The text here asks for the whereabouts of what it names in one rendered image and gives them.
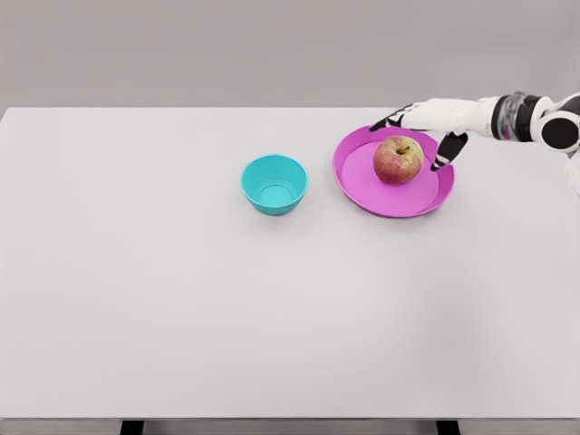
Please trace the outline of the blue bowl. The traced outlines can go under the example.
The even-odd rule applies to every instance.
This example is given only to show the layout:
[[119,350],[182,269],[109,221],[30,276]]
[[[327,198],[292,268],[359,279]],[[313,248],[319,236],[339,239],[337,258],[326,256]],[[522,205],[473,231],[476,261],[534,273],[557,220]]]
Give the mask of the blue bowl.
[[294,210],[303,199],[309,178],[303,165],[286,155],[268,154],[249,162],[240,186],[259,212],[279,217]]

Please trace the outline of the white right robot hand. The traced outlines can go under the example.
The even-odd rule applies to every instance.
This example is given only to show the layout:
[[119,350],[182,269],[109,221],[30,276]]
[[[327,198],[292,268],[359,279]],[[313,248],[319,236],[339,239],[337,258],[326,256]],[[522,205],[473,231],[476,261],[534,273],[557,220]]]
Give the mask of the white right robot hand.
[[430,170],[447,167],[463,150],[469,132],[477,129],[476,103],[458,99],[430,99],[410,103],[374,123],[369,132],[387,127],[409,131],[433,131],[445,134]]

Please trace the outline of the red-yellow apple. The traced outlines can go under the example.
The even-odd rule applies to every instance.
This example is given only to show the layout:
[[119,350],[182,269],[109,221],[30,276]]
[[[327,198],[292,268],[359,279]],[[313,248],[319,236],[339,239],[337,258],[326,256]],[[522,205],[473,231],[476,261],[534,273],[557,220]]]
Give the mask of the red-yellow apple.
[[378,179],[387,184],[404,184],[421,171],[424,153],[421,145],[406,136],[383,140],[372,156],[372,167]]

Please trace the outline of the pink plate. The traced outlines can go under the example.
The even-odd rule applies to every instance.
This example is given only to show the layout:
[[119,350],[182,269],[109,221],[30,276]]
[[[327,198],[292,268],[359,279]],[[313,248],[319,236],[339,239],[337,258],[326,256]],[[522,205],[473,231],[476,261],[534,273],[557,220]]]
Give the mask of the pink plate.
[[[390,185],[377,178],[372,167],[372,155],[383,140],[399,135],[408,136],[420,144],[424,163],[413,180]],[[437,149],[438,142],[424,132],[396,127],[370,132],[367,126],[363,126],[347,134],[337,145],[333,155],[333,174],[344,195],[367,212],[387,218],[414,218],[441,206],[454,188],[453,167],[438,171],[430,169]]]

